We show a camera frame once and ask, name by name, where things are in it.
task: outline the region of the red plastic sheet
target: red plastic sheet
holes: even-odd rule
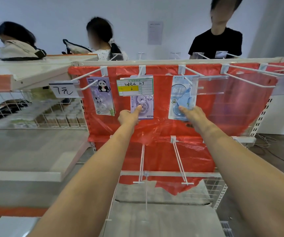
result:
[[[258,63],[236,64],[243,67],[258,69]],[[203,75],[220,75],[221,64],[187,65]],[[80,76],[94,71],[99,67],[70,67],[69,73]],[[84,93],[84,112],[89,127],[89,141],[95,142],[99,149],[120,126],[117,120],[121,110],[130,109],[130,97],[120,97],[116,80],[139,73],[138,66],[108,67],[116,114],[112,116],[97,115],[94,102],[87,89]],[[170,93],[173,75],[177,75],[178,65],[147,66],[146,74],[154,76],[154,119],[142,120],[135,127],[122,170],[139,171],[142,144],[145,144],[144,171],[176,171],[179,167],[170,136],[175,135],[178,151],[186,172],[213,172],[215,164],[207,147],[194,129],[188,128],[181,121],[168,119]],[[275,77],[258,74],[253,71],[231,67],[228,73],[258,84],[274,86]],[[186,75],[193,75],[186,70]],[[93,76],[101,76],[100,71]],[[87,85],[86,78],[81,81],[81,87]],[[218,125],[227,135],[241,135],[263,111],[272,88],[261,88],[230,77],[224,94],[198,95],[196,105],[201,107],[207,117]],[[121,176],[120,183],[132,184],[138,181],[138,176]],[[162,187],[173,195],[192,188],[193,185],[181,185],[181,177],[149,176],[148,180],[156,180],[157,187]],[[201,178],[187,178],[195,185]]]

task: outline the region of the hand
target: hand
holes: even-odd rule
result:
[[[206,127],[210,121],[207,119],[205,113],[198,106],[195,106],[192,110],[188,110],[183,106],[179,106],[179,110],[184,113],[190,123],[186,126],[195,128],[195,131],[199,134]]]
[[[134,127],[139,122],[139,114],[141,110],[142,110],[142,106],[139,105],[136,107],[133,113],[130,113],[130,111],[128,110],[121,111],[118,117],[118,121],[120,122],[120,125],[128,124]]]

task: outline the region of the purple package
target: purple package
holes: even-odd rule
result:
[[[93,96],[96,114],[114,116],[116,111],[114,100],[110,89],[109,77],[92,76],[87,78],[88,84],[98,80],[90,86],[91,95]]]
[[[153,95],[139,95],[131,96],[131,113],[138,105],[142,106],[139,114],[139,119],[153,119],[154,113],[154,99]]]

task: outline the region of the person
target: person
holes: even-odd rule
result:
[[[203,53],[209,59],[233,58],[227,53],[242,55],[242,33],[227,27],[227,22],[241,2],[242,0],[212,0],[212,27],[194,39],[188,52],[190,59],[196,59],[194,52]]]
[[[44,50],[35,46],[36,39],[24,26],[5,21],[0,25],[0,59],[5,61],[38,60],[46,56]]]
[[[93,53],[96,53],[101,61],[128,60],[127,54],[121,51],[118,45],[112,39],[113,31],[108,20],[101,17],[94,17],[88,22],[86,30],[89,43],[95,50]]]
[[[201,108],[180,106],[203,138],[218,170],[258,236],[284,236],[284,173],[227,136]],[[39,220],[29,237],[98,236],[141,107],[121,111],[121,126],[85,163]]]

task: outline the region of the forearm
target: forearm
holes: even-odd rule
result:
[[[206,122],[200,133],[255,231],[260,236],[281,236],[284,231],[284,173],[211,122]]]
[[[35,235],[31,236],[99,235],[132,131],[133,126],[118,128],[68,183],[33,230]]]

